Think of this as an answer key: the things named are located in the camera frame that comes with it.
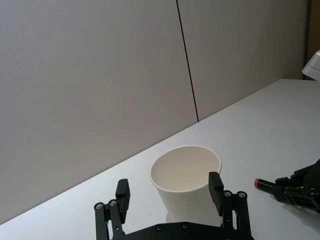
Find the white paper cup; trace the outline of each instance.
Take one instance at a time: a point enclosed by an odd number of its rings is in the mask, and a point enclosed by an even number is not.
[[[220,226],[209,189],[209,172],[220,174],[220,157],[203,146],[182,146],[159,157],[150,170],[150,179],[173,222]]]

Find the white device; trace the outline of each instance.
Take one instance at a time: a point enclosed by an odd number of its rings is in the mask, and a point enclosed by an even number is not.
[[[320,81],[320,50],[312,56],[302,69],[302,73],[314,80]]]

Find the marker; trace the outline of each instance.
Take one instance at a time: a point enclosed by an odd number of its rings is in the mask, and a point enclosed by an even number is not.
[[[273,194],[271,191],[271,188],[276,186],[276,184],[273,182],[270,182],[270,181],[266,181],[266,180],[262,180],[260,178],[257,178],[254,181],[254,186],[261,191],[264,191],[269,194]]]

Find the table surface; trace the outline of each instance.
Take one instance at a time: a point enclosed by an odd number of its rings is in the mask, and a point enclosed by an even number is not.
[[[184,145],[205,146],[220,155],[225,189],[248,193],[255,240],[319,239],[319,214],[254,188],[256,178],[274,181],[315,163],[319,138],[320,82],[281,79],[0,225],[0,239],[94,240],[94,204],[114,198],[122,178],[129,179],[131,190],[124,231],[165,222],[167,210],[149,170],[163,153]]]

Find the cup rim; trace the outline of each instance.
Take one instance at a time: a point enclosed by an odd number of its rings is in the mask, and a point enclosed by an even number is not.
[[[158,184],[155,183],[155,181],[153,180],[152,176],[151,176],[151,171],[152,171],[152,168],[154,167],[155,163],[165,154],[175,150],[175,149],[180,149],[180,148],[185,148],[185,147],[200,147],[200,148],[203,148],[203,149],[206,149],[206,150],[209,150],[210,152],[214,153],[215,156],[217,157],[218,161],[219,161],[219,169],[217,171],[218,174],[220,174],[221,172],[221,169],[222,169],[222,162],[221,162],[221,158],[220,156],[215,152],[213,151],[212,149],[208,148],[208,147],[205,147],[205,146],[200,146],[200,145],[183,145],[183,146],[178,146],[178,147],[174,147],[168,151],[166,151],[165,153],[163,153],[161,156],[159,156],[155,161],[154,163],[152,164],[152,167],[150,168],[149,170],[149,178],[152,182],[152,184],[157,188],[157,189],[161,189],[162,191],[164,192],[167,192],[167,193],[190,193],[190,192],[193,192],[193,191],[196,191],[196,190],[199,190],[199,189],[202,189],[204,188],[205,186],[207,186],[209,183],[206,182],[205,184],[199,186],[199,187],[196,187],[196,188],[193,188],[193,189],[190,189],[190,190],[184,190],[184,191],[173,191],[173,190],[168,190],[168,189],[164,189],[162,187],[160,187]]]

